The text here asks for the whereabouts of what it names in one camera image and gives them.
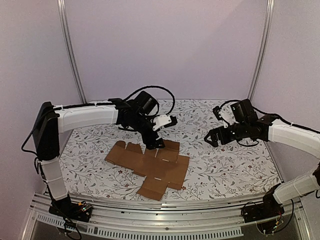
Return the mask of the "brown cardboard box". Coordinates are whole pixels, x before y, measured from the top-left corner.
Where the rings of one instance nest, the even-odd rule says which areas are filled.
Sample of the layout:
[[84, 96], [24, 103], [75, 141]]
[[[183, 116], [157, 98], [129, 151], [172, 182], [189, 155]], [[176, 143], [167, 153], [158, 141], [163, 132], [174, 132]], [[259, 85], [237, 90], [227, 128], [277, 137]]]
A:
[[144, 177], [137, 194], [160, 201], [167, 188], [180, 190], [185, 181], [190, 158], [180, 154], [180, 143], [165, 140], [164, 148], [142, 151], [139, 144], [117, 141], [105, 160], [116, 166], [132, 170]]

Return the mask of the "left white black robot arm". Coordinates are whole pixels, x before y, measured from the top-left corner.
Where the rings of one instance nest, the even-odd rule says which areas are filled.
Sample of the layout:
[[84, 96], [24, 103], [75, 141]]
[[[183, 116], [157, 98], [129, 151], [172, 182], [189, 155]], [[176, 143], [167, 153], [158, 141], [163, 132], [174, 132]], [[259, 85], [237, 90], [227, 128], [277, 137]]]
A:
[[60, 136], [76, 129], [118, 125], [123, 130], [131, 128], [139, 133], [148, 150], [160, 149], [164, 141], [149, 116], [155, 106], [157, 101], [145, 91], [134, 99], [110, 98], [69, 106], [43, 103], [32, 133], [36, 161], [52, 205], [63, 217], [70, 217], [75, 210], [60, 166]]

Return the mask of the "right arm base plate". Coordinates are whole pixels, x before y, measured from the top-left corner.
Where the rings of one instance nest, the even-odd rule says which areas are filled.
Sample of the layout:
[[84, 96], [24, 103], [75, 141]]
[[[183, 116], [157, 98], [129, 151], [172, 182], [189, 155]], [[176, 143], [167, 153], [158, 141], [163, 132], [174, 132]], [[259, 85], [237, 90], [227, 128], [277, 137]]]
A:
[[270, 207], [264, 203], [247, 202], [240, 210], [245, 223], [256, 222], [283, 215], [284, 208], [281, 205]]

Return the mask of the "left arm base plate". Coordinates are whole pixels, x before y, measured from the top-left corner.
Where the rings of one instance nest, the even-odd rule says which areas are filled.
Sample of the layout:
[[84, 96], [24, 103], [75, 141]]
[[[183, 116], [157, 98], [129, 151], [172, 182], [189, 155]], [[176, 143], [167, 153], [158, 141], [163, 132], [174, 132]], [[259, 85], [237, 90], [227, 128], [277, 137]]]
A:
[[91, 203], [86, 201], [74, 203], [69, 195], [60, 200], [53, 199], [49, 208], [50, 214], [86, 223], [89, 222], [92, 211], [93, 205]]

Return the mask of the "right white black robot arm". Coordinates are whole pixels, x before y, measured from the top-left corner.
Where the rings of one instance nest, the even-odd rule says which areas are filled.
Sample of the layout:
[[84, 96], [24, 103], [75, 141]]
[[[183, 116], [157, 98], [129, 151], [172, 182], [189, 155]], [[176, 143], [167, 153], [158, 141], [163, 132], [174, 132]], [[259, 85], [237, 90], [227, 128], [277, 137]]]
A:
[[[249, 99], [232, 99], [212, 109], [222, 126], [213, 128], [204, 137], [212, 147], [227, 145], [250, 139], [262, 141], [270, 148], [278, 145], [286, 149], [289, 156], [295, 153], [300, 157], [313, 158], [320, 162], [320, 132], [307, 126], [284, 119], [277, 113], [268, 113], [253, 106]], [[282, 212], [282, 205], [295, 198], [304, 197], [320, 191], [320, 167], [303, 167], [292, 179], [273, 186], [263, 196], [258, 213], [262, 218], [269, 218], [274, 213]]]

